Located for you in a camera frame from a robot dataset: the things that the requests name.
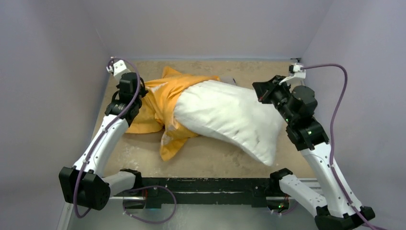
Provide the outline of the orange Mickey Mouse pillowcase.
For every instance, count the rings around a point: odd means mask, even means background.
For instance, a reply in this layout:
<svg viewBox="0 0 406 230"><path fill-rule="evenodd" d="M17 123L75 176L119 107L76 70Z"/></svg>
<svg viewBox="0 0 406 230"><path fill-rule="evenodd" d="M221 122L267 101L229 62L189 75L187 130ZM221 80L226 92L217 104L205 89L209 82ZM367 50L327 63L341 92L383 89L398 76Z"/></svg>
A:
<svg viewBox="0 0 406 230"><path fill-rule="evenodd" d="M159 153L163 161L172 159L188 139L199 136L174 118L176 102L188 87L208 80L220 81L220 78L184 74L166 66L160 79L145 82L148 93L126 133L150 134L163 130Z"/></svg>

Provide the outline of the white pillow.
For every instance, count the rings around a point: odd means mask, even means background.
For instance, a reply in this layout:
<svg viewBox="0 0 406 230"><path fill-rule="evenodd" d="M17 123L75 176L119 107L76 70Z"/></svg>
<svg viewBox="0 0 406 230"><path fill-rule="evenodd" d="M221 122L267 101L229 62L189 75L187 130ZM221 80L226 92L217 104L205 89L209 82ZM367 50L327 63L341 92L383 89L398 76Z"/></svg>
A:
<svg viewBox="0 0 406 230"><path fill-rule="evenodd" d="M216 80L185 89L174 118L188 130L241 148L264 165L273 165L283 119L271 105L261 104L254 90Z"/></svg>

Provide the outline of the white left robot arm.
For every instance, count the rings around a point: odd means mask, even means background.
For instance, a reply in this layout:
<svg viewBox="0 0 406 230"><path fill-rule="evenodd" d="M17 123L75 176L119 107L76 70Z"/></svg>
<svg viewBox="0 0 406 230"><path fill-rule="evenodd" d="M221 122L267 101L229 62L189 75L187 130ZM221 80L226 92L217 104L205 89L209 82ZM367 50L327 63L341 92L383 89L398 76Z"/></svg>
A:
<svg viewBox="0 0 406 230"><path fill-rule="evenodd" d="M71 167L58 175L64 200L78 207L102 210L110 197L126 191L131 196L142 192L141 173L122 169L104 177L104 168L120 138L128 130L142 106L147 90L135 72L124 73L117 91L107 106L101 127L85 152Z"/></svg>

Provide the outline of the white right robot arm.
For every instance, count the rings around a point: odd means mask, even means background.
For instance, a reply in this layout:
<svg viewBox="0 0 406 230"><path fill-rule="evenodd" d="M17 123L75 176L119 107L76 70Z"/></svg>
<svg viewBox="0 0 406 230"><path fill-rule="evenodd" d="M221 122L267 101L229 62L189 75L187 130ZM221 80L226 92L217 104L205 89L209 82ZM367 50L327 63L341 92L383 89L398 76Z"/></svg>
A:
<svg viewBox="0 0 406 230"><path fill-rule="evenodd" d="M270 175L270 191L294 198L314 217L320 230L352 230L373 219L374 210L351 191L331 155L324 128L314 118L315 92L303 85L292 88L279 75L252 86L258 101L272 104L285 120L289 140L308 162L321 188L321 193L315 192L284 168Z"/></svg>

